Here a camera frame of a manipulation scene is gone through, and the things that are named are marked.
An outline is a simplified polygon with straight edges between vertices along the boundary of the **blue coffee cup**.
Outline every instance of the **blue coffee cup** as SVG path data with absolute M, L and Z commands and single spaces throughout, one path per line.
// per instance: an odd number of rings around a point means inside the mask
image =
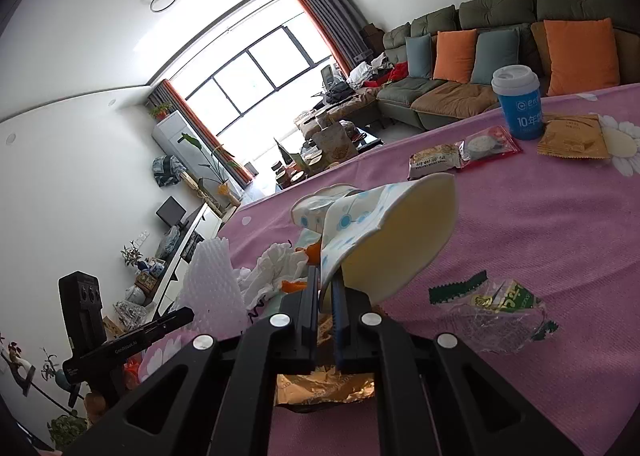
M 533 140 L 542 135 L 540 81 L 531 68 L 514 64 L 497 69 L 491 86 L 494 89 L 509 132 L 519 140 Z

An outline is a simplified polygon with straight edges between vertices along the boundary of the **orange curtain trim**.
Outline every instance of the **orange curtain trim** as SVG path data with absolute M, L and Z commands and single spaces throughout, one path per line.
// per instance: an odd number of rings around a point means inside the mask
M 305 0 L 298 0 L 298 3 L 300 3 L 300 5 L 302 6 L 302 9 L 305 11 L 305 13 L 311 19 L 312 23 L 316 27 L 316 30 L 318 30 L 318 33 L 320 34 L 320 37 L 322 37 L 322 40 L 328 46 L 329 50 L 331 50 L 331 54 L 334 56 L 334 59 L 338 63 L 338 66 L 340 66 L 340 69 L 342 70 L 342 73 L 344 73 L 345 77 L 347 77 L 349 75 L 349 73 L 351 73 L 351 68 L 349 68 L 348 62 L 345 59 L 344 55 L 342 55 L 340 53 L 340 51 L 338 51 L 335 43 L 326 34 L 326 30 L 324 29 L 324 26 L 320 23 L 320 21 L 318 20 L 316 15 L 311 10 L 311 7 L 309 7 L 309 5 L 306 3 L 306 1 Z

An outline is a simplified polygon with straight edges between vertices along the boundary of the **crumpled tissue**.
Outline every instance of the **crumpled tissue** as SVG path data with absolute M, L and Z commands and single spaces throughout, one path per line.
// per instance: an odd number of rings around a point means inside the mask
M 253 270 L 234 270 L 226 238 L 198 244 L 184 276 L 175 309 L 187 306 L 194 319 L 185 328 L 223 340 L 249 326 L 247 312 L 276 295 L 283 280 L 306 280 L 306 252 L 289 243 L 273 243 Z
M 282 287 L 282 281 L 306 281 L 306 252 L 296 252 L 289 243 L 273 243 L 258 261 L 253 270 L 234 270 L 244 302 L 244 308 L 252 310 L 263 298 L 269 300 Z

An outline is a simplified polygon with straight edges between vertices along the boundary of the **plant leaf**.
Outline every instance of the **plant leaf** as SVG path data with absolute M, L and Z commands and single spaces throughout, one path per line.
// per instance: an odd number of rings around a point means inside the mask
M 182 137 L 178 139 L 178 142 L 180 142 L 181 140 L 186 140 L 187 142 L 189 142 L 192 146 L 197 147 L 199 150 L 202 150 L 202 144 L 200 143 L 200 141 L 197 138 L 193 138 L 190 134 L 187 133 L 183 133 Z

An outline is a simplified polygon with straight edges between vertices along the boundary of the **blue pillow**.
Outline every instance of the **blue pillow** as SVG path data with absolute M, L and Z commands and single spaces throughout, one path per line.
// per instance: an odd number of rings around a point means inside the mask
M 433 68 L 431 55 L 431 34 L 420 37 L 406 37 L 406 61 L 409 67 L 409 77 L 430 79 Z
M 520 34 L 518 30 L 493 30 L 478 34 L 476 63 L 471 84 L 491 84 L 494 71 L 518 63 Z

